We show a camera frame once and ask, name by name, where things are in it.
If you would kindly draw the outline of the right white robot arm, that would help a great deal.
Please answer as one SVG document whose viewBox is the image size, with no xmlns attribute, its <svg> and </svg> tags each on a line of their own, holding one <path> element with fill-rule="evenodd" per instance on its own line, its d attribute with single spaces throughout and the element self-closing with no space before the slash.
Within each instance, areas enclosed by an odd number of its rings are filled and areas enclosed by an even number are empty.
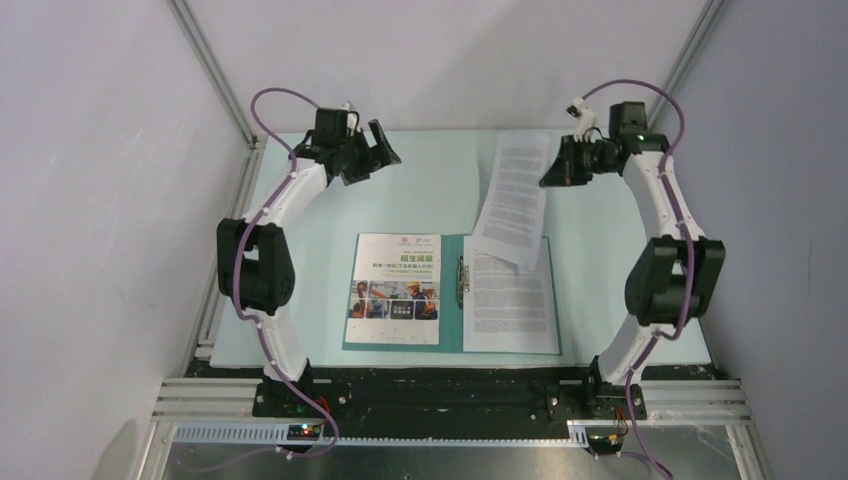
<svg viewBox="0 0 848 480">
<path fill-rule="evenodd" d="M 675 341 L 711 302 L 726 248 L 694 219 L 679 187 L 676 144 L 648 129 L 641 102 L 611 106 L 608 134 L 592 139 L 596 114 L 576 98 L 567 112 L 576 119 L 539 181 L 542 188 L 576 187 L 600 174 L 621 176 L 636 201 L 646 245 L 624 288 L 627 316 L 610 345 L 590 364 L 581 385 L 584 410 L 598 418 L 633 395 L 648 357 Z"/>
</svg>

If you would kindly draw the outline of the printed paper file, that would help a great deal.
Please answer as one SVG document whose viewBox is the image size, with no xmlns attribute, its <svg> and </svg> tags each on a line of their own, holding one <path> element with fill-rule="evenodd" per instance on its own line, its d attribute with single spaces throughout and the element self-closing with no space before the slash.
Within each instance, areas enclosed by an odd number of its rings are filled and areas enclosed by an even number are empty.
<svg viewBox="0 0 848 480">
<path fill-rule="evenodd" d="M 560 355 L 562 344 L 551 271 L 549 241 L 544 237 L 536 268 L 519 269 L 464 242 L 468 286 L 463 293 L 463 351 Z"/>
<path fill-rule="evenodd" d="M 401 351 L 440 343 L 442 237 L 357 236 L 345 350 Z"/>
</svg>

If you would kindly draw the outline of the printed paper file top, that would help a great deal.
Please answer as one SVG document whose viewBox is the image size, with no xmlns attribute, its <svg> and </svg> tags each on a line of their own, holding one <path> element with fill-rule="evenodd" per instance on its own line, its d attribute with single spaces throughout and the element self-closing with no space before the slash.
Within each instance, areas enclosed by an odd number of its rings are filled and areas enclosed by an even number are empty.
<svg viewBox="0 0 848 480">
<path fill-rule="evenodd" d="M 442 237 L 357 236 L 345 350 L 401 351 L 440 343 Z"/>
</svg>

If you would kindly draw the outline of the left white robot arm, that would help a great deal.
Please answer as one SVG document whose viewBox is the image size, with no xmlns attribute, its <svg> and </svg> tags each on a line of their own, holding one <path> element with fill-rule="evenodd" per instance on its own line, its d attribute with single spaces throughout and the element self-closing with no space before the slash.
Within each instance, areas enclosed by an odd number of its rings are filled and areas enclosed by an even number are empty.
<svg viewBox="0 0 848 480">
<path fill-rule="evenodd" d="M 288 307 L 296 272 L 285 230 L 334 179 L 349 186 L 401 159 L 380 122 L 362 124 L 350 106 L 318 109 L 303 140 L 283 147 L 289 165 L 267 197 L 217 226 L 217 282 L 238 318 L 257 332 L 267 376 L 284 381 L 277 403 L 302 416 L 313 408 L 316 391 L 300 379 L 308 358 Z"/>
</svg>

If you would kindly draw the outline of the printed paper file bottom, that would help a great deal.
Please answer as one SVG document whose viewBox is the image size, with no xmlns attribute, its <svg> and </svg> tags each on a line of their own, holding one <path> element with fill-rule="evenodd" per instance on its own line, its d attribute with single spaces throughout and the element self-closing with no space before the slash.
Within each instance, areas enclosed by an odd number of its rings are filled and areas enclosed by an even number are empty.
<svg viewBox="0 0 848 480">
<path fill-rule="evenodd" d="M 544 237 L 536 268 L 519 269 L 464 242 L 468 286 L 463 293 L 463 351 L 560 355 L 562 344 L 551 271 L 549 241 Z"/>
</svg>

